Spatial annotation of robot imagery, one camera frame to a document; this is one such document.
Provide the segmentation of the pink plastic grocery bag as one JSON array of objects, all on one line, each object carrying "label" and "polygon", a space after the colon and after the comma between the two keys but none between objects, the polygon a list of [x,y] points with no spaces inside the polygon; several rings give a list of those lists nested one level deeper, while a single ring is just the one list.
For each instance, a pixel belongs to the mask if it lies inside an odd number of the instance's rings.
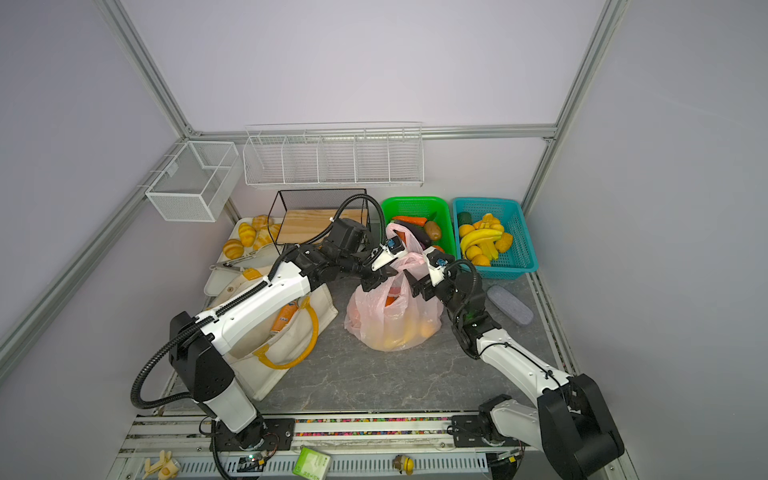
[{"label": "pink plastic grocery bag", "polygon": [[[411,295],[409,278],[416,279],[429,274],[424,248],[417,245],[415,237],[404,226],[391,222],[385,237],[398,237],[406,255],[394,261],[397,270],[377,288],[365,292],[357,288],[347,305],[344,328],[367,347],[394,352],[413,348],[435,335],[441,328],[443,305],[438,299],[424,300]],[[400,297],[386,306],[389,294]]]}]

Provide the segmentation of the orange soda can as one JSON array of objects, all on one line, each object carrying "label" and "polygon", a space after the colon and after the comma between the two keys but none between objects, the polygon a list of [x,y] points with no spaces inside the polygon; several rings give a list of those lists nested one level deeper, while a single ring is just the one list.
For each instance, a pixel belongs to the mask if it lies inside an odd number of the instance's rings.
[{"label": "orange soda can", "polygon": [[290,322],[292,317],[295,315],[295,313],[299,309],[299,302],[297,300],[293,300],[286,305],[284,305],[278,312],[271,328],[270,333],[271,334],[277,334],[281,332]]}]

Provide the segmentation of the white canvas tote bag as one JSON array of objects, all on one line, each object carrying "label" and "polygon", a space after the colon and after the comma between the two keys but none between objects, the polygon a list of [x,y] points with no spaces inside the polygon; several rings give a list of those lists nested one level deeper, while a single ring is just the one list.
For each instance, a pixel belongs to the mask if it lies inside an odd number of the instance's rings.
[{"label": "white canvas tote bag", "polygon": [[249,332],[225,355],[245,393],[260,402],[288,370],[310,353],[313,333],[321,333],[338,315],[328,286],[298,299],[298,310],[278,332],[272,330],[276,313],[265,325]]}]

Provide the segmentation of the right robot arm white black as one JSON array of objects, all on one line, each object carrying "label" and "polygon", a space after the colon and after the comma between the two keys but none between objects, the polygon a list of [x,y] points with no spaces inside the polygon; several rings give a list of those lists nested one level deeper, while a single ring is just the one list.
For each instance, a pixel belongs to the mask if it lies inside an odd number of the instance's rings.
[{"label": "right robot arm white black", "polygon": [[586,479],[619,459],[625,443],[597,383],[570,375],[514,340],[486,310],[486,291],[465,260],[439,260],[428,274],[405,274],[411,294],[439,300],[463,352],[499,371],[531,402],[524,407],[499,396],[479,411],[485,438],[513,438],[542,451],[562,479]]}]

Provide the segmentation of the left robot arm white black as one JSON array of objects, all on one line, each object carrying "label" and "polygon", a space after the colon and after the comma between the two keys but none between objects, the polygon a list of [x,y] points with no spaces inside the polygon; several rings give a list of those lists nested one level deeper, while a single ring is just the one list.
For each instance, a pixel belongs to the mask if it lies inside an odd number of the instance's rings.
[{"label": "left robot arm white black", "polygon": [[[339,274],[356,275],[367,287],[379,285],[392,274],[391,263],[404,248],[398,239],[383,234],[374,245],[364,224],[344,217],[347,206],[361,201],[385,219],[381,205],[370,195],[345,199],[320,233],[288,245],[269,273],[233,298],[196,316],[186,312],[170,322],[170,337],[141,368],[130,390],[138,409],[155,409],[183,399],[193,400],[215,422],[215,430],[228,432],[241,449],[256,447],[267,434],[263,416],[246,395],[226,357],[247,335],[269,327],[274,314],[293,300],[311,294]],[[142,388],[163,358],[186,386],[186,391],[147,400]]]}]

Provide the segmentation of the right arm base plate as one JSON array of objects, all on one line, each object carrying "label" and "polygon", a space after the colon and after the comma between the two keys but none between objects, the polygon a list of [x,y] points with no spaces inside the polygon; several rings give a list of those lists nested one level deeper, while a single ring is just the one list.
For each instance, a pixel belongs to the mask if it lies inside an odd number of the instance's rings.
[{"label": "right arm base plate", "polygon": [[476,413],[454,415],[446,429],[458,448],[516,447],[514,437],[504,437],[491,425],[487,416]]}]

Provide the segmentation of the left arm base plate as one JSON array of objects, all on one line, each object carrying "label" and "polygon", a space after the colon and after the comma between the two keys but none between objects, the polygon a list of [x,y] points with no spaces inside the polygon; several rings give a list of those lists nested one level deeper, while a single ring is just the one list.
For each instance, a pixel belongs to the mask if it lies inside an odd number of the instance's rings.
[{"label": "left arm base plate", "polygon": [[217,421],[211,433],[218,451],[287,451],[291,449],[295,426],[295,418],[265,418],[257,419],[239,433],[233,433],[221,421]]}]

